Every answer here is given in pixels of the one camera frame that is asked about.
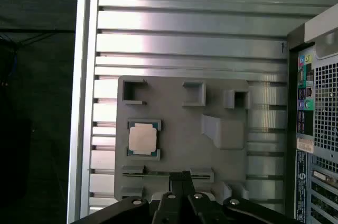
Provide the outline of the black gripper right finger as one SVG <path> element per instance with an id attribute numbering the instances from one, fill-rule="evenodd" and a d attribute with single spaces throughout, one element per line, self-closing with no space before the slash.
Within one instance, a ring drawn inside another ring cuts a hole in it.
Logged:
<path id="1" fill-rule="evenodd" d="M 222 203 L 210 200 L 204 193 L 196 192 L 189 171 L 183 171 L 182 175 L 185 178 L 183 192 L 197 223 L 300 223 L 244 198 L 229 197 Z"/>

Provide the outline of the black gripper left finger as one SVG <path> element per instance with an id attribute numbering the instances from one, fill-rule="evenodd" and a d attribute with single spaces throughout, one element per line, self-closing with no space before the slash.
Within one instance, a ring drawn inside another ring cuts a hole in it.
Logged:
<path id="1" fill-rule="evenodd" d="M 132 196 L 85 216 L 74 223 L 177 223 L 183 201 L 186 172 L 169 174 L 169 191 L 160 200 Z"/>

